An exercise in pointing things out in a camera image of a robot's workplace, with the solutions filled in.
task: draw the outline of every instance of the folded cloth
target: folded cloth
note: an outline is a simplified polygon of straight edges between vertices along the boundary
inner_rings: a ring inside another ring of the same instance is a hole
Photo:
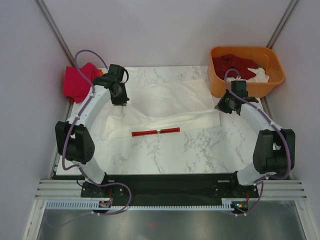
[[[206,79],[148,84],[126,90],[130,98],[126,106],[108,102],[101,111],[105,119],[102,140],[131,137],[132,132],[139,131],[170,128],[191,131],[221,125]]]
[[[238,70],[241,78],[244,80],[248,80],[256,76],[256,74],[248,70],[248,68],[257,69],[258,64],[250,59],[238,57],[233,54],[227,54],[221,57],[213,57],[212,60],[214,71],[221,79],[225,78],[225,74],[229,69]],[[231,71],[228,73],[228,77],[236,78],[237,73]]]
[[[256,76],[246,80],[248,83],[267,83],[269,81],[269,76],[266,75],[266,72],[263,68],[248,68],[248,70],[256,74]],[[234,77],[227,77],[227,80],[228,82],[231,82],[236,79]]]
[[[101,76],[101,71],[91,62],[80,68],[81,72],[92,82],[96,77]],[[65,68],[63,94],[80,103],[85,100],[90,90],[90,84],[80,75],[75,67]]]

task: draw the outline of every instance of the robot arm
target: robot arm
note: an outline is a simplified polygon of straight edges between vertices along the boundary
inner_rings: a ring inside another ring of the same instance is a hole
[[[77,118],[66,146],[65,158],[80,166],[83,173],[97,184],[101,184],[107,175],[94,158],[95,144],[89,131],[96,116],[109,100],[116,106],[127,104],[129,98],[125,84],[121,82],[125,71],[122,66],[111,64],[107,74],[93,81],[94,93],[92,89],[89,91],[79,110],[66,122],[59,121],[55,126],[58,153],[62,155],[67,132]]]
[[[253,185],[257,180],[266,175],[284,175],[288,167],[286,150],[279,134],[270,124],[273,121],[263,110],[257,110],[259,108],[257,99],[248,97],[246,81],[232,81],[231,90],[237,96],[251,102],[255,107],[237,99],[226,90],[226,93],[215,108],[229,114],[235,111],[250,124],[257,134],[257,141],[252,156],[253,162],[246,168],[235,172],[236,177],[234,182],[246,186]],[[276,123],[273,123],[273,125],[285,138],[289,148],[292,169],[295,163],[295,133],[291,129],[283,129]]]

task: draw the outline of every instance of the tabletop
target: tabletop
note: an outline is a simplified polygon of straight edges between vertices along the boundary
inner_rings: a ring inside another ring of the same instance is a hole
[[[207,66],[137,67],[136,71],[148,84],[208,78]],[[71,114],[78,107],[74,104]],[[236,113],[221,112],[220,120],[221,126],[214,128],[102,140],[103,116],[99,114],[90,130],[94,157],[111,175],[232,173],[252,162],[257,135]],[[56,174],[80,172],[76,168],[64,171],[60,158]]]

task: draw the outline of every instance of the gray floor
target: gray floor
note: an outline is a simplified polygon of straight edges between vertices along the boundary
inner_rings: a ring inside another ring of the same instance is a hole
[[[62,224],[81,210],[46,210],[51,224]],[[44,240],[304,240],[294,205],[261,202],[246,217],[217,211],[127,211],[87,215],[54,229],[42,224]]]

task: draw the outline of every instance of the red cloth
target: red cloth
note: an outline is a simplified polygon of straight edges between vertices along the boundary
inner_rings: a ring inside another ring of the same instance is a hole
[[[92,82],[99,77],[100,71],[91,62],[80,68],[81,72]],[[67,66],[65,68],[63,94],[76,102],[77,104],[85,100],[90,90],[90,84],[80,75],[75,67]]]
[[[227,54],[221,57],[213,57],[212,60],[215,73],[221,79],[225,79],[225,74],[229,69],[237,69],[241,78],[244,80],[248,80],[256,76],[256,74],[248,70],[248,68],[257,69],[258,64],[250,59],[238,57],[233,54]],[[236,72],[231,71],[228,73],[227,77],[236,78],[237,76]]]

